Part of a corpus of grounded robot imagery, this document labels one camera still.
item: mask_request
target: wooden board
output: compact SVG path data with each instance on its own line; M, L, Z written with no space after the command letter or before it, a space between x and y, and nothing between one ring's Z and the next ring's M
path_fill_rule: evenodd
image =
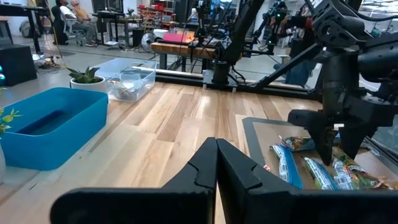
M248 154L242 119L285 119L317 102L156 83L137 103L110 101L106 126L58 169L8 167L0 184L1 223L48 224L53 202L79 187L161 187L208 137ZM216 223L225 223L220 198Z
M184 45L153 43L150 45L150 47L155 53L158 54L191 56L191 49ZM216 49L206 48L203 50L203 47L197 47L193 49L193 56L200 58L213 58L215 53Z

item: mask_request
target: blue plastic bin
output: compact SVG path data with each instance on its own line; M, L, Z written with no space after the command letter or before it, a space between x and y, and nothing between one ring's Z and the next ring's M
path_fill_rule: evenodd
M108 96L97 91L53 88L5 107L21 117L1 137L8 166L60 167L106 123Z

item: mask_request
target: gray floor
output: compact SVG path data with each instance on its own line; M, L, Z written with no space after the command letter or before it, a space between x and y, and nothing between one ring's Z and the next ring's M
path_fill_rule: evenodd
M15 44L34 46L32 39L24 39L22 37L13 37ZM58 51L56 46L52 44L52 36L47 35L39 39L40 48L42 50L49 49ZM57 59L60 65L66 65L70 68L84 70L87 66L95 66L112 60L118 57L144 59L159 61L159 56L155 54L139 53L134 51L123 52L118 48L108 49L105 46L98 46L97 48L80 47L74 41L71 41L67 46L60 46L62 52L71 52L69 55L61 59ZM276 49L275 55L283 54L284 49ZM169 56L168 64L174 62L175 57ZM274 69L272 68L276 62L280 61L277 56L261 55L252 58L242 58L235 66L238 72L242 73L248 80L260 80L268 76ZM191 62L188 60L187 69L190 69ZM201 73L201 62L198 61L193 72ZM42 70L38 69L38 79L29 82L21 83L19 85L8 88L0 96L0 106L9 105L13 102L30 97L34 94L48 90L49 88L58 86L69 86L70 77L68 71L65 69L60 70Z

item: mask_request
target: potted plant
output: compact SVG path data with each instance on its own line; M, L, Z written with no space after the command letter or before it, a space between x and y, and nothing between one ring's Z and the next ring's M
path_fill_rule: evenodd
M3 115L4 108L0 109L0 134L4 134L7 129L11 128L9 125L7 125L7 123L10 123L16 117L22 116L19 115L18 112L19 111L14 111L14 109L12 109L9 115ZM4 153L0 145L0 184L5 175L6 175L6 160L4 158Z
M71 88L81 90L100 91L107 93L105 78L95 76L95 72L100 68L89 68L87 67L86 72L79 72L68 68L70 71L69 76L72 77L70 80Z

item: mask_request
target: floor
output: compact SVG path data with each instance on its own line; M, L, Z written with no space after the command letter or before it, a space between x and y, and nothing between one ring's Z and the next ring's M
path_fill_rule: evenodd
M15 40L31 44L26 39ZM43 49L52 46L44 40L40 45ZM156 60L153 54L122 53L104 47L91 49L71 44L61 49L75 53L64 57L64 61L80 70L121 55ZM262 78L272 66L273 60L267 58L256 59L257 63L248 60L249 65L243 60L239 69L251 74L250 79ZM39 70L37 80L10 87L0 95L0 106L56 86L68 87L69 79L66 70ZM242 119L286 120L291 109L316 110L319 106L313 101L278 96L156 83L138 103L111 101L106 126L60 168L39 172L8 167L0 184L2 223L49 223L54 200L78 187L160 187L207 137L225 138L247 154ZM225 223L219 195L216 223Z

